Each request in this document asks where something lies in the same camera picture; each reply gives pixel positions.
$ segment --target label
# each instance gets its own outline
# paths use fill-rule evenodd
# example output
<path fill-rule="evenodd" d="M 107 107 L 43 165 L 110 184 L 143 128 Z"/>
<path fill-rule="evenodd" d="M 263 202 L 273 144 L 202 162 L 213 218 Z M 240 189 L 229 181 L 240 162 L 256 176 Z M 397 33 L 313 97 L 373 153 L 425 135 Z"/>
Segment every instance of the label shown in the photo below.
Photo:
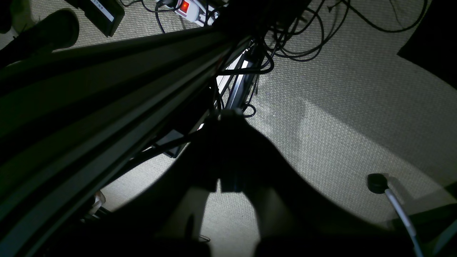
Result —
<path fill-rule="evenodd" d="M 97 6 L 97 8 L 110 20 L 111 22 L 114 20 L 113 15 L 98 1 L 98 0 L 90 0 L 92 4 Z"/>

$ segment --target power strip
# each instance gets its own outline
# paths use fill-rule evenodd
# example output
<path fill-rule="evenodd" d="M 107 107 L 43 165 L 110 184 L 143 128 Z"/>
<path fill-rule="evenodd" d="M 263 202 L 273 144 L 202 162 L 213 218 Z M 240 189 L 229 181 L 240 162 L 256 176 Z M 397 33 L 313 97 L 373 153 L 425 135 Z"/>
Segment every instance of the power strip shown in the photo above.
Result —
<path fill-rule="evenodd" d="M 196 23 L 203 27 L 206 19 L 206 7 L 200 2 L 200 0 L 178 0 L 176 7 L 179 7 L 175 11 L 176 14 L 185 18 L 186 20 Z M 214 7 L 208 5 L 209 12 L 214 10 Z M 218 13 L 215 12 L 212 17 L 208 18 L 208 25 L 212 25 L 213 22 L 218 18 Z"/>

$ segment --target red switch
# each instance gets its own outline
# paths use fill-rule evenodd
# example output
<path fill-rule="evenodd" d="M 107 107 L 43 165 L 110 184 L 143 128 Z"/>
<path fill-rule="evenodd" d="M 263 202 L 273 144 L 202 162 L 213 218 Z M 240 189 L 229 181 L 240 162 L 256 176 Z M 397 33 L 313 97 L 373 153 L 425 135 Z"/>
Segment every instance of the red switch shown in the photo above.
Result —
<path fill-rule="evenodd" d="M 187 13 L 187 9 L 189 8 L 189 3 L 184 1 L 180 7 L 181 11 Z"/>

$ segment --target black cap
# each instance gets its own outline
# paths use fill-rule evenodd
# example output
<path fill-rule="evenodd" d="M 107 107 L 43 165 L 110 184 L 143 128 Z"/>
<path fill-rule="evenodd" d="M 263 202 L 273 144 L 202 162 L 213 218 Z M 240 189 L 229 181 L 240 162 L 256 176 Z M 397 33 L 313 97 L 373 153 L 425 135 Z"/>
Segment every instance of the black cap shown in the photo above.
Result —
<path fill-rule="evenodd" d="M 389 188 L 386 177 L 380 173 L 368 175 L 367 186 L 371 192 L 379 194 L 384 193 Z"/>

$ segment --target floor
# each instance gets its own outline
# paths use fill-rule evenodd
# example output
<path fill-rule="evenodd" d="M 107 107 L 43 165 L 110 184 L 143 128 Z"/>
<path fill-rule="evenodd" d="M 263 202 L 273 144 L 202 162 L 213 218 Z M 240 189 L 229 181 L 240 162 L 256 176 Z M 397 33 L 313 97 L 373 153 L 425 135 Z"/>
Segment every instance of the floor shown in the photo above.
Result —
<path fill-rule="evenodd" d="M 315 0 L 310 7 L 318 4 Z M 382 27 L 399 27 L 387 0 L 352 4 Z M 422 1 L 393 0 L 393 4 L 406 27 L 420 13 Z M 38 21 L 61 8 L 71 6 L 62 0 L 35 0 L 32 17 Z M 74 47 L 159 34 L 155 17 L 141 4 L 125 11 L 115 35 L 106 38 L 83 12 L 75 10 L 80 37 Z M 326 8 L 321 11 L 326 34 L 343 12 L 343 5 L 331 13 Z M 174 14 L 161 15 L 161 21 L 167 32 L 183 28 Z M 457 181 L 457 91 L 396 55 L 413 32 L 378 32 L 349 13 L 315 60 L 275 59 L 273 72 L 260 77 L 259 94 L 252 101 L 257 114 L 248 119 L 313 187 L 349 212 L 383 227 L 395 215 L 383 195 L 367 190 L 370 173 L 388 175 L 410 214 L 456 202 L 443 188 Z M 0 46 L 10 36 L 0 37 Z M 313 24 L 308 33 L 290 42 L 290 48 L 307 49 L 318 40 L 319 27 Z M 158 156 L 102 189 L 105 207 L 115 210 L 134 198 L 172 162 Z M 252 256 L 259 240 L 254 209 L 243 194 L 213 193 L 201 234 L 211 238 L 215 257 Z"/>

